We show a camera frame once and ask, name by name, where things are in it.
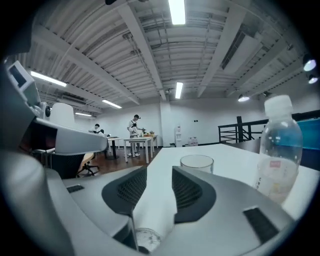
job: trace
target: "black railing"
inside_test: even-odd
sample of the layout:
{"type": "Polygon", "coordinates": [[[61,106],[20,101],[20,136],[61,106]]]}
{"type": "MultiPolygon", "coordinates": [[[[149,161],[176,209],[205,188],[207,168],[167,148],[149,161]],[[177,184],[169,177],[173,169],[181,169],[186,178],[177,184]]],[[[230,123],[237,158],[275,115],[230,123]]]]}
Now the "black railing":
{"type": "MultiPolygon", "coordinates": [[[[320,110],[296,113],[292,115],[294,120],[302,121],[307,119],[320,118],[320,110]]],[[[265,125],[268,119],[252,121],[252,122],[241,122],[227,125],[218,126],[219,129],[219,143],[228,143],[228,141],[246,142],[254,140],[253,134],[262,134],[263,131],[252,131],[252,126],[265,125]],[[222,130],[224,128],[234,128],[232,130],[222,130]]]]}

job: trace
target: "man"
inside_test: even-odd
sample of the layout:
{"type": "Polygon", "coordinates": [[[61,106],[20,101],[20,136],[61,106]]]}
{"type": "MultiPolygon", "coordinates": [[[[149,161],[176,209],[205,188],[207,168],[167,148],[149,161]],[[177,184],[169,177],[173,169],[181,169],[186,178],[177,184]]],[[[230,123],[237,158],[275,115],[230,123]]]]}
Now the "man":
{"type": "Polygon", "coordinates": [[[97,134],[98,133],[98,128],[100,127],[100,125],[98,123],[95,124],[94,128],[91,128],[89,130],[89,133],[94,133],[94,134],[97,134]]]}
{"type": "MultiPolygon", "coordinates": [[[[130,138],[137,138],[138,137],[138,130],[144,131],[144,128],[138,128],[137,121],[138,119],[141,119],[137,114],[134,115],[133,119],[130,120],[128,127],[126,128],[130,132],[130,138]]],[[[134,154],[136,157],[140,156],[140,143],[136,144],[137,151],[134,154]]],[[[128,154],[129,157],[133,155],[132,147],[131,147],[131,153],[128,154]]]]}

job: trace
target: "white cloth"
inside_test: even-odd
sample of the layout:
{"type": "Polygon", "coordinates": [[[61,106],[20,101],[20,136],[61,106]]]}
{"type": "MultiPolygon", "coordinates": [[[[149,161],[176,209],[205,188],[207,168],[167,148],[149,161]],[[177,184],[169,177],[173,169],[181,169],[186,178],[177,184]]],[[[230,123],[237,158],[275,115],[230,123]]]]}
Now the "white cloth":
{"type": "Polygon", "coordinates": [[[133,126],[136,123],[137,123],[137,121],[130,120],[130,122],[128,124],[130,136],[138,135],[138,126],[133,126]]]}
{"type": "Polygon", "coordinates": [[[93,127],[93,128],[91,128],[91,129],[89,130],[89,133],[97,134],[98,131],[97,131],[97,129],[96,129],[95,127],[93,127]]]}

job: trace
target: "white wall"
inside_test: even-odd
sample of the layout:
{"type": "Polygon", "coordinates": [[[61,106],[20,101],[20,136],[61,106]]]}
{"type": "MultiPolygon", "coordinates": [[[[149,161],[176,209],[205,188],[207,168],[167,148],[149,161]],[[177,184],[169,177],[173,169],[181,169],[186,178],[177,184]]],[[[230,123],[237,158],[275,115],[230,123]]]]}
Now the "white wall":
{"type": "MultiPolygon", "coordinates": [[[[219,142],[218,126],[236,124],[237,116],[242,116],[242,122],[266,118],[260,101],[238,102],[234,98],[177,100],[171,102],[171,111],[174,126],[181,125],[183,144],[188,143],[189,137],[197,137],[199,144],[219,142]]],[[[252,132],[262,129],[252,127],[252,132]]]]}
{"type": "Polygon", "coordinates": [[[317,84],[308,84],[303,93],[291,96],[291,101],[294,113],[320,110],[319,86],[317,84]]]}
{"type": "Polygon", "coordinates": [[[99,115],[95,124],[99,124],[101,129],[104,129],[104,134],[111,134],[121,138],[129,138],[127,126],[134,115],[141,116],[137,125],[139,128],[145,128],[146,132],[154,131],[159,135],[158,145],[162,146],[162,129],[160,104],[141,105],[125,109],[116,109],[110,113],[99,115]]]}
{"type": "Polygon", "coordinates": [[[74,117],[75,127],[81,131],[88,131],[91,128],[91,120],[82,118],[82,117],[74,117]]]}

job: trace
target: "white desk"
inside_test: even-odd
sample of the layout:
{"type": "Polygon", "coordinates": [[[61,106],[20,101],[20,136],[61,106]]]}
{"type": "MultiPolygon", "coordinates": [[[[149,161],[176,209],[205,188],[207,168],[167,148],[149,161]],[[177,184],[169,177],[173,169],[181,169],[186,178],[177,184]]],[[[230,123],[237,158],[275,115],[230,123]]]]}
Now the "white desk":
{"type": "Polygon", "coordinates": [[[158,135],[154,135],[154,136],[152,136],[152,137],[150,137],[150,138],[152,138],[152,150],[153,150],[153,153],[155,152],[155,146],[156,146],[156,148],[159,148],[159,146],[158,146],[158,135]]]}
{"type": "MultiPolygon", "coordinates": [[[[172,166],[180,166],[186,155],[199,154],[213,158],[213,173],[244,182],[254,183],[259,155],[223,144],[162,148],[147,168],[147,186],[134,211],[135,228],[149,228],[161,236],[167,235],[174,226],[177,212],[172,190],[172,166]]],[[[308,206],[320,172],[300,166],[295,184],[283,202],[283,209],[295,220],[300,218],[308,206]]]]}
{"type": "MultiPolygon", "coordinates": [[[[118,141],[118,150],[120,149],[120,140],[122,140],[122,138],[107,138],[109,142],[113,142],[116,143],[116,141],[118,141]]],[[[111,144],[109,143],[109,153],[111,154],[111,144]]]]}
{"type": "Polygon", "coordinates": [[[152,137],[124,138],[123,139],[123,146],[124,146],[125,161],[128,162],[126,142],[131,143],[131,148],[132,148],[132,153],[133,153],[132,157],[133,158],[135,157],[134,144],[135,143],[144,143],[144,145],[145,145],[145,159],[146,159],[146,163],[149,164],[148,141],[150,141],[150,156],[151,156],[151,158],[153,158],[154,157],[153,152],[155,151],[155,148],[154,148],[154,143],[153,143],[152,137]]]}

